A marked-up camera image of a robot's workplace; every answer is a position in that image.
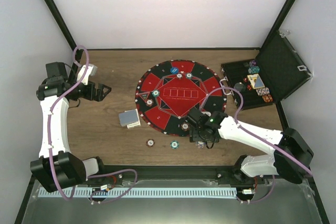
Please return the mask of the purple white chip stack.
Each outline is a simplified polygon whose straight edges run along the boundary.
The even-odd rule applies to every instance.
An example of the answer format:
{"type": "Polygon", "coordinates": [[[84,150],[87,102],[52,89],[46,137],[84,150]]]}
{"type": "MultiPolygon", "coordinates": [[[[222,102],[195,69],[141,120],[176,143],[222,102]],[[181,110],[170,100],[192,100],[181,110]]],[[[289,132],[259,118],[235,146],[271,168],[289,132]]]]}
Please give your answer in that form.
{"type": "Polygon", "coordinates": [[[196,147],[197,148],[203,148],[205,146],[204,142],[196,142],[196,147]]]}

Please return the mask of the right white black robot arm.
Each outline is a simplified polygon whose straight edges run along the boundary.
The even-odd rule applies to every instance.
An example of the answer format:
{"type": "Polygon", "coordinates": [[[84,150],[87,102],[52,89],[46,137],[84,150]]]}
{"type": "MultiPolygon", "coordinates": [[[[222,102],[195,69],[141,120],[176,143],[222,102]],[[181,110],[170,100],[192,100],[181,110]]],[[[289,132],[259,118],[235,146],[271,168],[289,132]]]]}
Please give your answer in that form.
{"type": "Polygon", "coordinates": [[[298,131],[287,128],[270,130],[237,120],[224,112],[191,109],[186,117],[191,142],[217,143],[232,140],[262,151],[260,156],[242,155],[233,177],[244,184],[252,177],[278,175],[293,184],[301,184],[311,175],[312,149],[298,131]]]}

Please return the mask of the triangular black dealer button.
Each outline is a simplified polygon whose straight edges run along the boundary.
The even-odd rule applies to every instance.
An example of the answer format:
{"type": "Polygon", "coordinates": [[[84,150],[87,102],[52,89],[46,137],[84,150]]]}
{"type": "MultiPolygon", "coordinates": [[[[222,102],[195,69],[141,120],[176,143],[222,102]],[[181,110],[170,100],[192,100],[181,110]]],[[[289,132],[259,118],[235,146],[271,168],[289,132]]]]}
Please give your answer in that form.
{"type": "Polygon", "coordinates": [[[144,101],[146,102],[148,100],[148,97],[150,95],[150,92],[142,92],[139,93],[138,96],[144,101]]]}

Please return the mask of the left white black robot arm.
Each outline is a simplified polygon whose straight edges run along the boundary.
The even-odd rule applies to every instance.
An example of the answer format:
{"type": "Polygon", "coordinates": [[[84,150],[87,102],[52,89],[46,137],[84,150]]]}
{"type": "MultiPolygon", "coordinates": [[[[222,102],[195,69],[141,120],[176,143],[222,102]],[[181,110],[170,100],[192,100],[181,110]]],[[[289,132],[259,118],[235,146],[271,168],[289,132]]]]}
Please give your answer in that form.
{"type": "Polygon", "coordinates": [[[77,186],[90,178],[102,184],[107,170],[100,157],[81,160],[71,153],[68,143],[67,114],[70,101],[86,99],[101,102],[111,88],[89,81],[97,72],[95,65],[83,65],[72,82],[63,62],[46,65],[47,78],[36,91],[43,113],[43,140],[38,159],[30,163],[32,175],[52,193],[58,189],[77,186]]]}

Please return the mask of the grey playing card deck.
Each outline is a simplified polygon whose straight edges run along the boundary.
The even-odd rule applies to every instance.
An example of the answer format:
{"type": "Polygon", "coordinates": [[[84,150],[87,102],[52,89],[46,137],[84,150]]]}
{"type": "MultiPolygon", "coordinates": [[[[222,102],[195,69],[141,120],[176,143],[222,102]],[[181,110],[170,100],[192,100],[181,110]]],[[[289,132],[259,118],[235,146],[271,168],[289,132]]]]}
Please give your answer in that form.
{"type": "Polygon", "coordinates": [[[127,126],[130,124],[139,122],[139,115],[137,109],[124,111],[119,114],[119,121],[121,126],[127,126]]]}

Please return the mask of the red black chip stack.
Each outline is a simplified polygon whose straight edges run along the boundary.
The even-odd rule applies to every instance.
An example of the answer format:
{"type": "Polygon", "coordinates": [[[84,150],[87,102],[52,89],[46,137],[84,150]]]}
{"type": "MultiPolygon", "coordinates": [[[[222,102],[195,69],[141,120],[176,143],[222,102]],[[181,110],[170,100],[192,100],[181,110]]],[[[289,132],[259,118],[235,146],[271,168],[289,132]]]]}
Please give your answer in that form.
{"type": "Polygon", "coordinates": [[[154,144],[155,144],[155,142],[153,140],[147,140],[147,142],[146,142],[146,145],[148,147],[152,147],[154,144]]]}

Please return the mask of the blue round blind button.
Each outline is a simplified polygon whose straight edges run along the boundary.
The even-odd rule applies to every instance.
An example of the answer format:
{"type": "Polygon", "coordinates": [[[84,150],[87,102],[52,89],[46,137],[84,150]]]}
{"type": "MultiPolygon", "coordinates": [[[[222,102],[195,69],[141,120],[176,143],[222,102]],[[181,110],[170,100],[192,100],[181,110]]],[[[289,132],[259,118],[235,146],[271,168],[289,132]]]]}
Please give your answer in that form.
{"type": "Polygon", "coordinates": [[[171,72],[171,74],[178,74],[179,73],[179,69],[177,67],[172,67],[170,69],[170,72],[171,72]]]}

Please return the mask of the green blue chip stack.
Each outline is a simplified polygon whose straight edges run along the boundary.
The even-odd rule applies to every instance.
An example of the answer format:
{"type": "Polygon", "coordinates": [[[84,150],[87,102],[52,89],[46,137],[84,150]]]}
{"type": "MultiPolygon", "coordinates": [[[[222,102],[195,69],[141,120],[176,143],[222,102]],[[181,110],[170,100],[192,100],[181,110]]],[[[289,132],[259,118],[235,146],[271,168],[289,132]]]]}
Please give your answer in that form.
{"type": "Polygon", "coordinates": [[[171,147],[172,149],[177,149],[177,148],[179,147],[179,143],[178,143],[178,141],[172,141],[172,142],[170,143],[170,147],[171,147]]]}

